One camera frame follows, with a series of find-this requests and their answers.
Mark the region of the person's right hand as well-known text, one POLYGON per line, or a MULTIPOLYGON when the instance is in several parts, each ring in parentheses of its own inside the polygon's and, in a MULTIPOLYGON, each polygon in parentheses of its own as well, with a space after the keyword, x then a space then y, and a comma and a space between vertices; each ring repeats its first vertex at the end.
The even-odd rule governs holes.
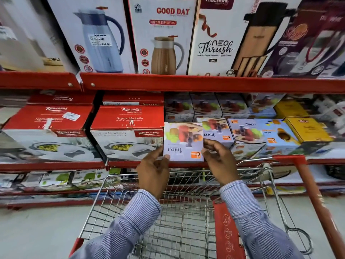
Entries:
POLYGON ((204 148, 216 154, 216 160, 206 162, 221 186, 240 179, 235 158, 229 149, 211 139, 204 139, 204 148))

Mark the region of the maroon flask picture box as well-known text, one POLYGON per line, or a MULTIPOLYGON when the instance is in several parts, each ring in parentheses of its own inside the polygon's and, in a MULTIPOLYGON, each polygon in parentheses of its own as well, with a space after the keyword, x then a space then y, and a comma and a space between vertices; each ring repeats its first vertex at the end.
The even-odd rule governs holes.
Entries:
POLYGON ((345 0, 302 0, 262 78, 315 79, 345 46, 345 0))

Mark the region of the red cart seat flap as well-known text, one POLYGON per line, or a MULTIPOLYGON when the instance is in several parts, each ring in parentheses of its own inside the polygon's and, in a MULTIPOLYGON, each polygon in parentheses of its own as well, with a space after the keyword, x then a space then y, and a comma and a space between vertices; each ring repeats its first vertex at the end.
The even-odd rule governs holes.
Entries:
POLYGON ((217 259, 246 259, 236 224, 224 202, 213 202, 217 259))

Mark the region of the pale blurry large box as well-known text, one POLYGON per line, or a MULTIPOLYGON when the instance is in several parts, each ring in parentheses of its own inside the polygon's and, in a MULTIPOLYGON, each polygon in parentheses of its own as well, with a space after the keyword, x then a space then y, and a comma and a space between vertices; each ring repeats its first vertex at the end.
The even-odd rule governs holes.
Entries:
POLYGON ((45 0, 0 0, 0 71, 79 71, 45 0))

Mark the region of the yellow product box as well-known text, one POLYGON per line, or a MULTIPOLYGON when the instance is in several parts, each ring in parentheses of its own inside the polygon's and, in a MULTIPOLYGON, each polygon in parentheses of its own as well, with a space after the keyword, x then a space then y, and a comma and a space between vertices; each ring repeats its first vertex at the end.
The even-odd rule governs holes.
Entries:
POLYGON ((289 126, 300 143, 332 142, 333 138, 324 130, 320 123, 311 117, 286 117, 289 126))
POLYGON ((276 118, 284 119, 287 117, 310 117, 309 113, 297 101, 288 99, 281 100, 274 106, 276 118))

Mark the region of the person's right forearm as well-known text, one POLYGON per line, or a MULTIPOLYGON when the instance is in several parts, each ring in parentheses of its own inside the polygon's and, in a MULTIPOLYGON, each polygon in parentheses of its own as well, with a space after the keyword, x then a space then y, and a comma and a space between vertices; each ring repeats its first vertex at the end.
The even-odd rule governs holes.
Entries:
POLYGON ((270 221, 242 180, 223 185, 220 196, 235 221, 250 259, 304 259, 287 233, 270 221))

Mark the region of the blue jug picture box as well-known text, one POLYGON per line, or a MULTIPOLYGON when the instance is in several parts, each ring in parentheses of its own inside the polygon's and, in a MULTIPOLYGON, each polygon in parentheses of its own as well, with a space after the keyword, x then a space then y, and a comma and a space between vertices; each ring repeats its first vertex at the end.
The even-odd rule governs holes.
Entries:
POLYGON ((47 0, 82 72, 135 74, 123 0, 47 0))

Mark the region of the small lavender product box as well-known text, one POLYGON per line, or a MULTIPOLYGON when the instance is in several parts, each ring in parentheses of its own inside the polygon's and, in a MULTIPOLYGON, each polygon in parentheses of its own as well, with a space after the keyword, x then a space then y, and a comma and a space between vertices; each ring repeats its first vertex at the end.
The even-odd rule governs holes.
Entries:
POLYGON ((173 162, 203 162, 204 129, 197 122, 165 122, 163 156, 173 162))

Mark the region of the brown jug picture box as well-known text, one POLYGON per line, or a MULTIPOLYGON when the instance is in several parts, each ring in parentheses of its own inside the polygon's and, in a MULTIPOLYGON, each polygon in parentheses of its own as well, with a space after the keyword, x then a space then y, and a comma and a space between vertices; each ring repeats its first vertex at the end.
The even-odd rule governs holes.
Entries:
POLYGON ((196 4, 128 0, 139 74, 187 74, 196 4))

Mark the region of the black wooden jug picture box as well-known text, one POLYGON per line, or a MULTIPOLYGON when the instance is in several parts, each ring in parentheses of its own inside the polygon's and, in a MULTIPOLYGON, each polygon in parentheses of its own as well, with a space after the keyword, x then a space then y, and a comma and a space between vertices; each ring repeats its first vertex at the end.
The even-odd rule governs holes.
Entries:
POLYGON ((198 0, 188 75, 254 77, 302 0, 198 0))

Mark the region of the person's left hand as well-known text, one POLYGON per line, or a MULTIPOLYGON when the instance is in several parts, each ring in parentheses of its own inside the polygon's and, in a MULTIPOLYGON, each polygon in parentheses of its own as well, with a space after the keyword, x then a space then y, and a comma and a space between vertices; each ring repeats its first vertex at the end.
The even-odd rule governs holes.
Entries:
POLYGON ((148 191, 158 201, 166 190, 170 172, 161 171, 161 161, 157 158, 163 154, 163 146, 147 154, 136 167, 139 188, 148 191))

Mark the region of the group of small fruit-print cartons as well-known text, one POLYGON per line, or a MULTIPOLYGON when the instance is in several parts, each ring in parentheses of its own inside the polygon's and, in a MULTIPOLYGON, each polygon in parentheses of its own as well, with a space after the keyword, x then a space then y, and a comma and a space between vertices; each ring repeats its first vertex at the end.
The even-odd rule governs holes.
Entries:
POLYGON ((202 123, 204 139, 220 142, 238 161, 254 159, 265 146, 256 122, 265 109, 250 112, 240 94, 171 92, 164 103, 165 122, 202 123))

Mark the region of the red white casserole box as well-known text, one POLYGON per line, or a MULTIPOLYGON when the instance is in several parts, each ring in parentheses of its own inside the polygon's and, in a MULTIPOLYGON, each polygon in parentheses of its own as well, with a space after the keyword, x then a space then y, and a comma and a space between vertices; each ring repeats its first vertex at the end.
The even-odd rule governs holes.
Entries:
POLYGON ((94 106, 27 105, 1 129, 0 161, 18 163, 101 161, 89 128, 94 106))
POLYGON ((163 106, 164 94, 148 91, 105 91, 104 106, 163 106))
POLYGON ((95 92, 39 91, 28 99, 27 105, 91 105, 95 97, 95 92))
POLYGON ((140 161, 163 145, 163 106, 100 106, 90 133, 109 161, 140 161))

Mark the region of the person's left forearm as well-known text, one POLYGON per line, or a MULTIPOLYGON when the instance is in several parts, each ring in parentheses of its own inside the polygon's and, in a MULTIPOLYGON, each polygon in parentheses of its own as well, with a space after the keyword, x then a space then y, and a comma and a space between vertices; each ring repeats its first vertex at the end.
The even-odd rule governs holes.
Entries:
POLYGON ((162 212, 161 193, 140 189, 100 236, 89 240, 70 259, 127 259, 134 245, 162 212))

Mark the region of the light blue printed box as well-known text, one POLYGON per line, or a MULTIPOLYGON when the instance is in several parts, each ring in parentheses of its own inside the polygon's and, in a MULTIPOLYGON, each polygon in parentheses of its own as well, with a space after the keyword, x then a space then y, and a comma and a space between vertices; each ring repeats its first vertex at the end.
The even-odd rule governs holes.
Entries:
POLYGON ((283 119, 257 119, 265 146, 258 151, 255 159, 288 155, 300 146, 300 142, 283 119))

